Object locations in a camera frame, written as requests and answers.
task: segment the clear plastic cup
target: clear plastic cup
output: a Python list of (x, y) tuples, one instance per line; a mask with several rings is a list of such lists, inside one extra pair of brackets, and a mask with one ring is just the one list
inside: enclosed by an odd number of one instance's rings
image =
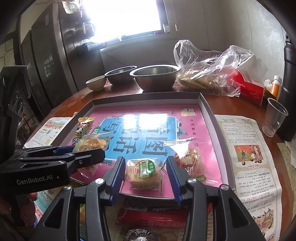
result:
[(288, 111), (278, 101), (268, 98), (268, 105), (262, 125), (262, 131), (268, 137), (273, 137), (288, 115)]

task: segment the pink surface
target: pink surface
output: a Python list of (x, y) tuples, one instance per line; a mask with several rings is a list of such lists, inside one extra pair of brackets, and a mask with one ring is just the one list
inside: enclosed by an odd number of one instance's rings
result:
[[(196, 116), (182, 116), (181, 108), (194, 108)], [(194, 137), (194, 140), (191, 143), (191, 146), (196, 146), (200, 149), (203, 164), (205, 167), (204, 175), (206, 180), (204, 184), (219, 187), (222, 184), (221, 174), (217, 158), (215, 156), (214, 148), (208, 133), (205, 121), (202, 117), (202, 113), (198, 105), (157, 105), (157, 106), (132, 106), (132, 107), (113, 107), (113, 108), (98, 108), (94, 110), (90, 117), (95, 117), (95, 121), (89, 133), (92, 130), (100, 126), (105, 118), (115, 118), (121, 117), (126, 114), (159, 114), (165, 113), (167, 116), (176, 117), (178, 122), (181, 122), (180, 131), (178, 134), (179, 139)], [(96, 165), (96, 172), (93, 175), (81, 171), (74, 173), (71, 177), (86, 183), (100, 178), (103, 176), (104, 172), (107, 169), (113, 167), (112, 163), (100, 163)], [(162, 171), (163, 175), (163, 184), (162, 191), (143, 191), (131, 189), (128, 178), (126, 178), (124, 184), (122, 185), (121, 193), (127, 194), (136, 194), (142, 196), (153, 196), (153, 197), (162, 197), (162, 198), (173, 198), (172, 188), (170, 186), (168, 175), (166, 174), (165, 168)]]

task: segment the black thermos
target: black thermos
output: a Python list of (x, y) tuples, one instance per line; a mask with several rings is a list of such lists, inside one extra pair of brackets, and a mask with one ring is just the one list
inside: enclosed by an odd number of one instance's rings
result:
[(285, 70), (278, 101), (288, 110), (288, 116), (277, 134), (285, 141), (291, 141), (296, 133), (296, 49), (286, 35), (284, 48)]

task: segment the silver screw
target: silver screw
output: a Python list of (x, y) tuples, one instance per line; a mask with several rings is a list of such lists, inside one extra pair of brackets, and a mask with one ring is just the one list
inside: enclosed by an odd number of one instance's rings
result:
[(189, 178), (187, 181), (191, 184), (196, 183), (196, 179), (194, 177)]
[(226, 184), (222, 184), (221, 189), (224, 190), (224, 191), (227, 191), (229, 189), (229, 186), (226, 185)]
[(71, 189), (71, 186), (70, 185), (67, 185), (67, 186), (64, 186), (63, 187), (63, 190), (64, 191), (69, 191)]
[(96, 184), (102, 184), (103, 182), (104, 182), (103, 178), (98, 178), (98, 179), (95, 180)]

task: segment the table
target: table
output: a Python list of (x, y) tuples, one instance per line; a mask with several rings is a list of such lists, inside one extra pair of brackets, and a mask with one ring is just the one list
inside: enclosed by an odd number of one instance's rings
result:
[[(175, 83), (172, 91), (185, 91), (185, 89)], [(101, 91), (91, 91), (85, 88), (72, 97), (65, 100), (58, 107), (54, 108), (49, 115), (40, 123), (36, 128), (32, 136), (52, 117), (68, 117), (73, 116), (74, 112), (80, 111), (88, 102), (94, 99), (101, 99), (106, 97), (129, 95), (129, 94), (141, 94), (143, 90), (133, 81), (129, 85), (125, 86), (113, 86), (109, 82)], [(204, 95), (205, 99), (209, 103), (209, 106), (214, 114), (217, 115), (242, 115), (257, 121), (259, 127), (262, 126), (266, 103), (260, 107), (244, 98), (237, 97), (225, 97), (225, 96), (210, 96)], [(270, 149), (271, 155), (274, 160), (274, 164), (279, 176), (279, 181), (282, 186), (282, 225), (281, 234), (283, 234), (292, 220), (292, 210), (294, 202), (294, 193), (291, 188), (291, 182), (289, 179), (288, 171), (282, 157), (282, 154), (277, 146), (277, 143), (283, 142), (277, 135), (272, 138), (263, 134), (264, 139)]]

